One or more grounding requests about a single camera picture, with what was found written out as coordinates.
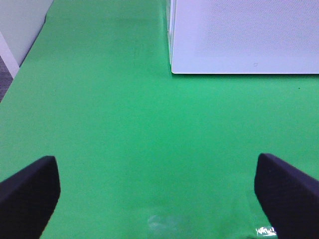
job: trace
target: black rubber pad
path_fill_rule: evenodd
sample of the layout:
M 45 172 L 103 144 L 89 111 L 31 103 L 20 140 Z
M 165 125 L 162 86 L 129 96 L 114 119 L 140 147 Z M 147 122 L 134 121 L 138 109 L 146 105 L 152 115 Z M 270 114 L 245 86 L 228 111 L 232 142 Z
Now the black rubber pad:
M 255 193 L 279 239 L 319 238 L 316 179 L 276 156 L 260 154 Z
M 39 238 L 60 197 L 55 157 L 46 156 L 0 183 L 0 238 Z

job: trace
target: white wall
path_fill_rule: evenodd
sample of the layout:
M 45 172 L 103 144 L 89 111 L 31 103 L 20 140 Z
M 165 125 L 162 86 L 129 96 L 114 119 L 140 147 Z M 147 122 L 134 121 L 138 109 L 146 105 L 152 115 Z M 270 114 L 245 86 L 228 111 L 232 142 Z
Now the white wall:
M 21 65 L 53 0 L 0 0 L 0 34 Z

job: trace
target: green mat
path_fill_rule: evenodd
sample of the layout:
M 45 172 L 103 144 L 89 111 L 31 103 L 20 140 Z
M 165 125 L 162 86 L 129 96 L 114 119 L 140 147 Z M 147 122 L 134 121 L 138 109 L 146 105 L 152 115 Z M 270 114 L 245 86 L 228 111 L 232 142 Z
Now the green mat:
M 57 158 L 43 239 L 256 238 L 259 153 L 319 178 L 318 76 L 172 75 L 164 3 L 55 0 L 0 103 L 1 180 Z

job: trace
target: white baseboard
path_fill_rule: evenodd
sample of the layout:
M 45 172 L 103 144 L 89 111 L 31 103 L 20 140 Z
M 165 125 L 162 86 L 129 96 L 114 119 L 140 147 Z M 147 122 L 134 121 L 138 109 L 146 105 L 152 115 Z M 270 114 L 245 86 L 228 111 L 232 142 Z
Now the white baseboard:
M 6 67 L 8 68 L 12 78 L 14 78 L 19 71 L 19 65 L 16 59 L 14 58 L 1 32 L 0 32 L 0 56 L 3 62 L 5 63 Z

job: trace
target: floor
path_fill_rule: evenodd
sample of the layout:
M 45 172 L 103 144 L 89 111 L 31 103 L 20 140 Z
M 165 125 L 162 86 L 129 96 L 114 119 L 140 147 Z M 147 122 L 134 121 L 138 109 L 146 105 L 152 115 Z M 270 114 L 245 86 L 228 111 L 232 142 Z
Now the floor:
M 9 89 L 13 78 L 0 57 L 0 102 Z

